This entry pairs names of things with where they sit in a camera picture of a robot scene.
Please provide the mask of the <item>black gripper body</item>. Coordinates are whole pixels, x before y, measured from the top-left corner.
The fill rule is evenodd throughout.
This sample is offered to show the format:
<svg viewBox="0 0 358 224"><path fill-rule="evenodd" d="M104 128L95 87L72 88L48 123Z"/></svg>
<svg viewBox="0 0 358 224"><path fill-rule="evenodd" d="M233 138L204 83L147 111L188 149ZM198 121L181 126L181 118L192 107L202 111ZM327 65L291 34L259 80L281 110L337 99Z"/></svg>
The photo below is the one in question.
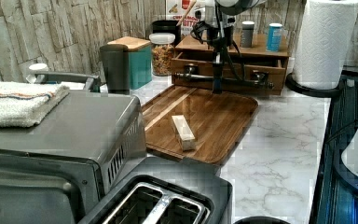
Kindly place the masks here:
<svg viewBox="0 0 358 224"><path fill-rule="evenodd" d="M205 23L207 24L207 45L209 49L215 49L226 41L226 46L231 47L233 42L235 17L221 12L216 7L205 7Z"/></svg>

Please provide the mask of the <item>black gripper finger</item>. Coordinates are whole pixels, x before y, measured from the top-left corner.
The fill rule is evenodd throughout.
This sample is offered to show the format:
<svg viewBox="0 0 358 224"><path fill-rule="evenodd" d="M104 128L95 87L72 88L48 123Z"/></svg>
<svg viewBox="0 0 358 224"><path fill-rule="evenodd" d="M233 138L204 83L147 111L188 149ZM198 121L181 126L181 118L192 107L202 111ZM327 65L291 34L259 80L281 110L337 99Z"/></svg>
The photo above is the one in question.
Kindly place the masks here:
<svg viewBox="0 0 358 224"><path fill-rule="evenodd" d="M223 77L223 67L224 67L224 56L222 52L218 53L219 61L219 71L218 71L218 93L222 92L222 77Z"/></svg>
<svg viewBox="0 0 358 224"><path fill-rule="evenodd" d="M219 64L220 64L220 54L217 51L213 51L213 93L219 93L220 84L219 84Z"/></svg>

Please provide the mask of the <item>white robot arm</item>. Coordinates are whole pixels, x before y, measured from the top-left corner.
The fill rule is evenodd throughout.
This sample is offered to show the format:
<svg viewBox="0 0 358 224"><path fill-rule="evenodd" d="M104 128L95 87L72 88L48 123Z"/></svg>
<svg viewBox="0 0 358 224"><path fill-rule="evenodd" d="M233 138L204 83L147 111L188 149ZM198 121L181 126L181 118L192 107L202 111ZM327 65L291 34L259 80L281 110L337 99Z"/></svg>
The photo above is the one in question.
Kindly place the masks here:
<svg viewBox="0 0 358 224"><path fill-rule="evenodd" d="M236 16L247 9L264 3L266 0L205 0L205 22L207 28L207 44L213 47L213 93L222 92L223 68L228 62L232 74L237 80L233 62L227 50L224 16Z"/></svg>

